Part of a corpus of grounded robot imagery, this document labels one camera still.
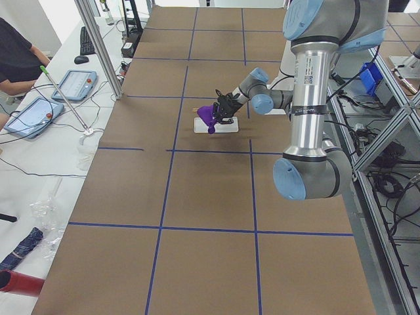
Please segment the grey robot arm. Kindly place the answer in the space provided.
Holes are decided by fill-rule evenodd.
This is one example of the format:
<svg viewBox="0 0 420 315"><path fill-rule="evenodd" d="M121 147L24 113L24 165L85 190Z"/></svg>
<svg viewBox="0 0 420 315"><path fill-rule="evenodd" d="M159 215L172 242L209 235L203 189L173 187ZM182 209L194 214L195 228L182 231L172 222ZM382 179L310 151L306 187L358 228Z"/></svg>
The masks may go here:
<svg viewBox="0 0 420 315"><path fill-rule="evenodd" d="M211 115L207 125L232 124L234 114L247 102L250 102L258 114L267 114L273 109L289 111L293 100L293 91L278 90L278 85L286 79L291 79L285 73L275 82L268 84L268 75L261 68L255 68L234 89L222 94L216 90L217 101L210 107Z"/></svg>
<svg viewBox="0 0 420 315"><path fill-rule="evenodd" d="M335 53L380 45L388 1L292 1L283 34L295 55L291 143L273 167L277 191L289 200L331 198L345 191L352 167L327 140L327 85Z"/></svg>

